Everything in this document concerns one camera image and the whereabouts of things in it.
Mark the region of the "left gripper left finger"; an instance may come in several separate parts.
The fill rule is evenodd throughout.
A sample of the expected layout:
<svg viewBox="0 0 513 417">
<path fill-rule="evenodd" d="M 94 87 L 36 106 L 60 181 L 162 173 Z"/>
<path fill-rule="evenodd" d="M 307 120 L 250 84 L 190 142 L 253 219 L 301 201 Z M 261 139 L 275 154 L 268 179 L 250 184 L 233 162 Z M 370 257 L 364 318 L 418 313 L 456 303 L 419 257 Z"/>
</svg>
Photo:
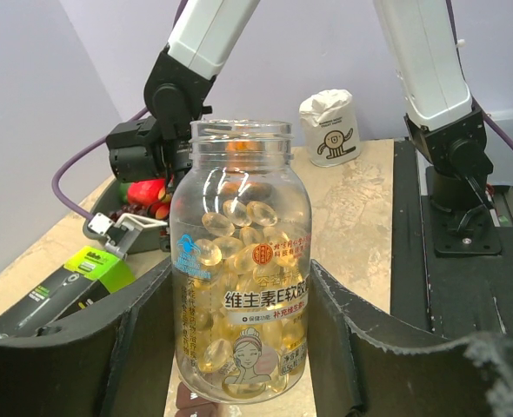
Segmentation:
<svg viewBox="0 0 513 417">
<path fill-rule="evenodd" d="M 37 337 L 0 340 L 0 416 L 162 416 L 173 318 L 165 259 Z"/>
</svg>

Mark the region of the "clear pill jar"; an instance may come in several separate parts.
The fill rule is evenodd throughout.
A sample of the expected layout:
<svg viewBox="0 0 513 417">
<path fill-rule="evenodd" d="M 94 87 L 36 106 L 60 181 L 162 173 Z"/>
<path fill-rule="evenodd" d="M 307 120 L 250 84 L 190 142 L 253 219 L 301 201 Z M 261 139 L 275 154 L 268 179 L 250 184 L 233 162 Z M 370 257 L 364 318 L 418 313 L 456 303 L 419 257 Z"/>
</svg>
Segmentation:
<svg viewBox="0 0 513 417">
<path fill-rule="evenodd" d="M 225 404 L 269 400 L 305 369 L 311 206 L 287 122 L 192 126 L 170 207 L 182 382 Z"/>
</svg>

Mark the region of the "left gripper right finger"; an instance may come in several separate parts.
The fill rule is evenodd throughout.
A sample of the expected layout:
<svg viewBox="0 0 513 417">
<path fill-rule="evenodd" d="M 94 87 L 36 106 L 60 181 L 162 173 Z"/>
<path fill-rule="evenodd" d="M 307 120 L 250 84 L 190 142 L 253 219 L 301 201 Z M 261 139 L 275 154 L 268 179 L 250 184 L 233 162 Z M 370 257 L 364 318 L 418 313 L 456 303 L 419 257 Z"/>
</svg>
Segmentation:
<svg viewBox="0 0 513 417">
<path fill-rule="evenodd" d="M 308 353 L 319 416 L 513 416 L 513 337 L 450 341 L 385 313 L 320 263 Z"/>
</svg>

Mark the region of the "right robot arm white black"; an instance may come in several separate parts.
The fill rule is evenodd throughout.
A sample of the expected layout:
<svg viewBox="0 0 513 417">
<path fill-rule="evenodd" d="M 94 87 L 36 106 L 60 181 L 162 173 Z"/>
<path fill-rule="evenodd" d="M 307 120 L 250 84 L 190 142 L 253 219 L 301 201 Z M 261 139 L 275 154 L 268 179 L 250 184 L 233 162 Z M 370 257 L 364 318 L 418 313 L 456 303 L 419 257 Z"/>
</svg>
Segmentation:
<svg viewBox="0 0 513 417">
<path fill-rule="evenodd" d="M 120 182 L 180 182 L 190 169 L 191 125 L 211 112 L 205 99 L 245 25 L 254 1 L 188 1 L 144 87 L 147 118 L 108 135 Z M 482 109 L 463 77 L 444 1 L 378 1 L 376 13 L 396 60 L 410 140 L 430 162 L 430 228 L 441 257 L 498 255 L 501 243 L 486 195 Z"/>
</svg>

